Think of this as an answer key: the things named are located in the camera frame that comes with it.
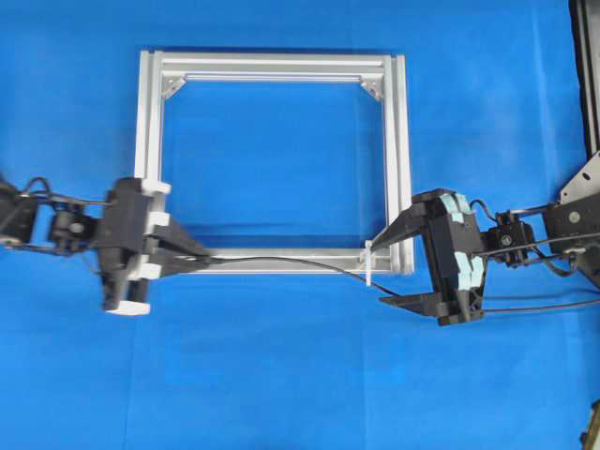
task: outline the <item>black cable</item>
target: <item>black cable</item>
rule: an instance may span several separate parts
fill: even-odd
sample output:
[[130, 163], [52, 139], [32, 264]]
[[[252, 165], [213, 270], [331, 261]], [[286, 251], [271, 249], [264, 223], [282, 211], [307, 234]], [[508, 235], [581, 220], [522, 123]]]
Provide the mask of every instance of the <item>black cable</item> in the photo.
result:
[[554, 275], [557, 275], [562, 278], [567, 278], [567, 277], [571, 277], [572, 275], [574, 275], [576, 273], [576, 271], [578, 270], [577, 259], [574, 258], [572, 255], [569, 256], [569, 270], [563, 270], [551, 262], [551, 260], [558, 258], [562, 255], [546, 256], [544, 254], [544, 252], [542, 250], [540, 250], [538, 247], [534, 247], [534, 248], [532, 248], [532, 250], [540, 257], [539, 258], [540, 261], [543, 262], [544, 265], [548, 268], [548, 270], [550, 272], [552, 272]]
[[[323, 269], [333, 270], [335, 272], [338, 272], [340, 274], [346, 275], [348, 277], [352, 277], [352, 278], [358, 279], [360, 281], [367, 282], [367, 280], [364, 279], [363, 277], [361, 277], [360, 275], [353, 274], [352, 272], [349, 272], [349, 271], [344, 270], [344, 269], [340, 269], [339, 267], [335, 267], [334, 265], [323, 264], [322, 262], [314, 262], [314, 261], [309, 261], [309, 260], [300, 260], [300, 259], [297, 259], [297, 258], [283, 258], [283, 257], [279, 257], [279, 256], [249, 256], [247, 258], [230, 258], [230, 259], [225, 259], [225, 258], [211, 258], [210, 259], [210, 262], [214, 263], [214, 264], [243, 263], [243, 262], [247, 262], [247, 261], [284, 261], [284, 262], [288, 262], [288, 263], [299, 263], [299, 264], [305, 264], [305, 265], [314, 265], [315, 267], [321, 267]], [[390, 291], [389, 289], [384, 288], [384, 286], [380, 286], [377, 283], [371, 282], [371, 286], [373, 286], [374, 288], [379, 289], [383, 293], [388, 293], [390, 295], [394, 295], [394, 296], [400, 297], [399, 293], [396, 293], [394, 291]]]
[[584, 233], [584, 234], [577, 234], [575, 236], [553, 237], [551, 239], [535, 241], [530, 244], [523, 244], [522, 246], [505, 247], [505, 248], [500, 248], [497, 250], [490, 250], [490, 251], [480, 251], [478, 253], [474, 253], [473, 256], [491, 256], [491, 255], [496, 255], [499, 253], [506, 253], [508, 251], [522, 250], [525, 248], [531, 249], [540, 244], [551, 244], [553, 242], [563, 242], [563, 241], [576, 241], [578, 239], [588, 239], [590, 237], [598, 237], [598, 236], [600, 236], [600, 232], [588, 232], [588, 233]]
[[44, 178], [43, 176], [36, 176], [35, 178], [32, 178], [31, 180], [29, 180], [29, 183], [27, 183], [27, 186], [25, 186], [25, 189], [23, 189], [21, 191], [21, 194], [22, 195], [29, 194], [29, 191], [31, 190], [31, 188], [37, 181], [39, 181], [42, 185], [44, 185], [44, 190], [41, 192], [46, 192], [48, 194], [50, 194], [52, 192], [52, 190], [50, 189], [50, 183], [48, 182], [48, 180], [46, 178]]
[[55, 203], [73, 203], [73, 204], [81, 204], [81, 205], [96, 204], [96, 205], [101, 205], [101, 206], [110, 206], [112, 204], [111, 202], [104, 202], [104, 201], [99, 201], [99, 200], [76, 199], [75, 197], [69, 197], [68, 195], [56, 194], [54, 192], [45, 192], [43, 190], [37, 190], [35, 192], [32, 192], [31, 195], [33, 197], [39, 198], [41, 200], [47, 200], [48, 202], [55, 202]]
[[592, 307], [594, 305], [600, 305], [600, 299], [586, 300], [583, 302], [575, 303], [564, 303], [560, 305], [550, 305], [547, 307], [504, 307], [499, 309], [484, 309], [484, 312], [491, 314], [504, 314], [510, 312], [543, 312], [543, 311], [561, 311], [569, 309], [579, 309], [585, 307]]
[[475, 199], [475, 200], [473, 200], [472, 202], [469, 203], [469, 207], [471, 209], [473, 209], [473, 205], [474, 204], [478, 204], [478, 205], [480, 205], [483, 208], [484, 214], [486, 215], [486, 217], [488, 219], [490, 219], [493, 222], [498, 223], [498, 220], [494, 216], [492, 216], [492, 214], [489, 212], [488, 205], [483, 200], [481, 200], [481, 199]]

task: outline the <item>blue cloth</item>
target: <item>blue cloth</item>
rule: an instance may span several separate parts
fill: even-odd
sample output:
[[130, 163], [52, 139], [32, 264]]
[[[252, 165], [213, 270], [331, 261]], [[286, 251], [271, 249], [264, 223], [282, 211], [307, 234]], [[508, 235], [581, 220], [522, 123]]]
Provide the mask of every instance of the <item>blue cloth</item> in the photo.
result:
[[[415, 192], [532, 206], [585, 160], [564, 1], [4, 0], [0, 19], [0, 172], [18, 186], [97, 198], [132, 174], [139, 51], [160, 48], [405, 54]], [[171, 211], [223, 245], [378, 231], [378, 106], [326, 87], [185, 86], [167, 105]], [[79, 260], [0, 267], [2, 448], [578, 448], [600, 397], [594, 309], [440, 329], [345, 277], [174, 277], [132, 319], [99, 310]], [[414, 276], [378, 280], [428, 290], [422, 251]], [[492, 266], [487, 306], [590, 287]]]

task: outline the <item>bolt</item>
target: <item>bolt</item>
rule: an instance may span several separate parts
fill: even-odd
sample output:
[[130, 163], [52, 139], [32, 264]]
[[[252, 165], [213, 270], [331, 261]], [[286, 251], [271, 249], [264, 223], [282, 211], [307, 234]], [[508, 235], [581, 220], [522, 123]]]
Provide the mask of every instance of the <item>bolt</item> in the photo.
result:
[[503, 237], [500, 238], [500, 242], [503, 246], [508, 247], [513, 243], [513, 238], [510, 237], [508, 234], [505, 234]]
[[84, 226], [81, 223], [75, 222], [68, 226], [68, 229], [75, 234], [83, 233]]
[[581, 216], [579, 215], [579, 213], [577, 211], [573, 211], [571, 214], [569, 214], [569, 221], [571, 223], [578, 223], [581, 220]]

